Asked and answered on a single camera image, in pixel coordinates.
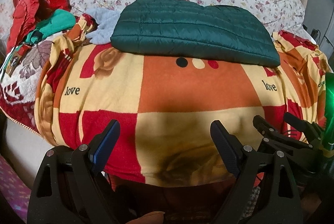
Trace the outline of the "dark green quilted jacket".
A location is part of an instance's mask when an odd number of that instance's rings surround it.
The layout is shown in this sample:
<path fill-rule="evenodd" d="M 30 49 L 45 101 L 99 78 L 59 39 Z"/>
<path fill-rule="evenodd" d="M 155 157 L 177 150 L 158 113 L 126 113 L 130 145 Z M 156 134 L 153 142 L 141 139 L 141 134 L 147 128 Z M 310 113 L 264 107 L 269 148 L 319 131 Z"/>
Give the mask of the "dark green quilted jacket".
<path fill-rule="evenodd" d="M 134 54 L 280 65 L 264 25 L 237 6 L 136 0 L 121 12 L 110 41 L 119 51 Z"/>

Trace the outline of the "red clothes pile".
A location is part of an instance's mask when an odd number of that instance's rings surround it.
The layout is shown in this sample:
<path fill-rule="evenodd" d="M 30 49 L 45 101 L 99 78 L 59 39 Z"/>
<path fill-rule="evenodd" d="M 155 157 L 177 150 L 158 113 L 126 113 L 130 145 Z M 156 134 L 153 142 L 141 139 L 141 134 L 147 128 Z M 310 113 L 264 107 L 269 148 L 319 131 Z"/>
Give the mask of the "red clothes pile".
<path fill-rule="evenodd" d="M 36 28 L 38 22 L 50 17 L 57 9 L 70 11 L 69 0 L 19 0 L 13 13 L 6 52 L 9 53 Z"/>

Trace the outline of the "red white leaf blanket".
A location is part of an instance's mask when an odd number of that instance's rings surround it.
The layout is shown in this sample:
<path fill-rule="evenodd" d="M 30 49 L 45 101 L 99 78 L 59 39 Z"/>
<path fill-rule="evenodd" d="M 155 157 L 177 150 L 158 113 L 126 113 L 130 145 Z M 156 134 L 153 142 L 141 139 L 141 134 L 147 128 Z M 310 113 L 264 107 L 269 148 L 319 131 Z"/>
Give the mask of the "red white leaf blanket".
<path fill-rule="evenodd" d="M 1 81 L 1 110 L 13 122 L 38 133 L 34 120 L 36 89 L 42 68 L 49 60 L 52 42 L 45 40 L 25 55 L 11 76 Z"/>

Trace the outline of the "red orange love blanket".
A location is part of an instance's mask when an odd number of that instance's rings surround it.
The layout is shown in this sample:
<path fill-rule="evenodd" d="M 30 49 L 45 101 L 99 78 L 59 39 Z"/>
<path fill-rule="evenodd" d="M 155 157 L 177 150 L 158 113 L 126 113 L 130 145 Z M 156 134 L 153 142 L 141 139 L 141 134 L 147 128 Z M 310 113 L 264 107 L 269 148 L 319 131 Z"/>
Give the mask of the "red orange love blanket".
<path fill-rule="evenodd" d="M 95 20 L 82 15 L 51 44 L 37 86 L 34 118 L 52 145 L 77 148 L 115 119 L 121 134 L 106 172 L 163 187 L 218 182 L 228 173 L 209 135 L 219 120 L 241 143 L 258 147 L 251 122 L 263 116 L 281 133 L 290 112 L 324 124 L 327 57 L 281 30 L 270 34 L 280 57 L 265 67 L 191 57 L 121 52 L 84 41 Z"/>

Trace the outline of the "black power adapter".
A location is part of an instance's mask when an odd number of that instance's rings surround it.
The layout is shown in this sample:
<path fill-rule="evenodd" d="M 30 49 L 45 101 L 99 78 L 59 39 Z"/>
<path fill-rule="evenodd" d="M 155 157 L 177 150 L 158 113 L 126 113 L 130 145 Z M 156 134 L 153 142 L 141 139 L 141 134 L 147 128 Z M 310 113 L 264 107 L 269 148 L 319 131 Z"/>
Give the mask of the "black power adapter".
<path fill-rule="evenodd" d="M 320 37 L 321 31 L 319 29 L 313 29 L 311 31 L 311 37 L 316 41 Z"/>

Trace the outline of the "teal green garment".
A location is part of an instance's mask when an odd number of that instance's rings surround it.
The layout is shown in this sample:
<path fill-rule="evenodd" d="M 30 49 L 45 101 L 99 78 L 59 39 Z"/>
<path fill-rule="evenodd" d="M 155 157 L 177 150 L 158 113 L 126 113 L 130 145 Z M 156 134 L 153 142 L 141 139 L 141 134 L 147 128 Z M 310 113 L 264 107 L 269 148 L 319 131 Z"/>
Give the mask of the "teal green garment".
<path fill-rule="evenodd" d="M 48 19 L 36 24 L 35 29 L 28 33 L 24 42 L 33 46 L 57 32 L 72 29 L 75 24 L 76 18 L 72 13 L 57 9 Z"/>

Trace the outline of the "light blue fleece cloth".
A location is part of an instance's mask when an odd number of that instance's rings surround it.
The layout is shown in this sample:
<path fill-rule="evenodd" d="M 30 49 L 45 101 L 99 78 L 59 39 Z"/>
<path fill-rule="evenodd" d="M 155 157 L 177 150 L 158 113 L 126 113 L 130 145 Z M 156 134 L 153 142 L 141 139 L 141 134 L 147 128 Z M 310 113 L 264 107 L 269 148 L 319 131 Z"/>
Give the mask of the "light blue fleece cloth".
<path fill-rule="evenodd" d="M 97 23 L 97 28 L 87 33 L 86 38 L 89 39 L 90 43 L 95 45 L 108 44 L 121 16 L 121 12 L 106 8 L 94 8 L 87 9 L 85 13 L 93 17 Z"/>

